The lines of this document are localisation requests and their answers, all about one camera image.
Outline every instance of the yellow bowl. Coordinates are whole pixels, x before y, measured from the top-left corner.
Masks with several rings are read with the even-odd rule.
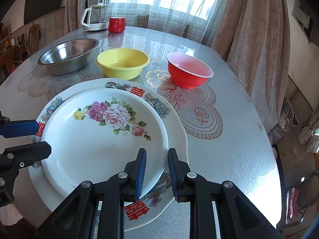
[[[130,80],[137,77],[150,59],[136,49],[120,47],[106,50],[98,55],[96,62],[107,77]]]

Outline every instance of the red chinese character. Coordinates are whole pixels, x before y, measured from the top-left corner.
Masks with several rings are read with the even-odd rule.
[[[38,136],[38,137],[41,137],[42,133],[43,133],[43,130],[44,130],[44,127],[45,127],[45,124],[42,123],[42,122],[39,122],[38,125],[39,125],[39,129],[38,129],[38,132],[35,135]]]
[[[132,203],[124,207],[124,211],[129,217],[130,220],[138,219],[139,216],[146,214],[149,211],[149,208],[141,201]]]
[[[131,91],[130,91],[130,93],[133,93],[133,94],[135,94],[135,95],[137,95],[138,97],[142,97],[143,96],[143,94],[144,94],[144,90],[143,89],[139,89],[139,88],[137,88],[137,87],[132,87],[132,89],[131,89]]]

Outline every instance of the silver bolt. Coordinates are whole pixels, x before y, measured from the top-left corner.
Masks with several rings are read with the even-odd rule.
[[[14,154],[13,153],[8,153],[7,157],[8,157],[8,159],[12,159],[14,157]]]
[[[232,183],[232,182],[230,182],[230,181],[225,181],[224,182],[224,186],[226,187],[226,188],[232,188],[232,186],[233,186],[234,184]]]
[[[4,178],[0,177],[0,187],[2,187],[5,184]]]
[[[128,174],[126,172],[119,173],[119,178],[121,178],[121,179],[125,179],[127,176],[128,176]]]
[[[88,188],[90,185],[91,185],[91,183],[90,183],[89,181],[83,181],[83,182],[81,183],[81,186],[82,186],[83,188]]]
[[[188,177],[188,178],[194,179],[194,178],[196,178],[196,176],[197,176],[197,174],[196,174],[195,172],[189,172],[189,173],[187,173],[187,177]]]

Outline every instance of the stainless steel bowl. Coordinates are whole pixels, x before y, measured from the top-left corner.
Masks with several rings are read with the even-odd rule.
[[[38,60],[38,65],[46,66],[55,75],[65,75],[84,67],[90,52],[98,47],[93,38],[74,39],[49,49]]]

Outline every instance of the floral plate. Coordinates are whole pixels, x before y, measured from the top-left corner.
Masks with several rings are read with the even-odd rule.
[[[181,161],[188,163],[186,132],[173,107],[162,96],[146,88],[145,86],[139,83],[115,78],[102,78],[82,82],[71,86],[55,96],[47,103],[47,105],[39,114],[39,117],[37,118],[39,130],[35,136],[30,137],[30,142],[35,143],[41,140],[41,136],[47,121],[53,112],[63,102],[83,91],[97,88],[114,88],[125,90],[141,97],[148,102],[163,120],[168,136],[169,147],[175,148],[178,158]],[[64,197],[51,185],[47,179],[42,168],[41,161],[38,161],[33,166],[30,166],[28,170],[35,189],[39,193],[43,202],[50,211],[55,210],[56,207],[64,200]],[[138,202],[130,204],[124,208],[125,231],[143,226],[153,221],[165,210],[165,208],[173,199],[174,197],[171,189],[169,169],[166,165],[164,172],[156,185]]]
[[[167,161],[162,119],[146,101],[122,90],[100,88],[71,97],[52,114],[41,141],[52,147],[42,161],[44,172],[64,197],[82,181],[99,183],[122,172],[140,148],[147,152],[144,196]]]

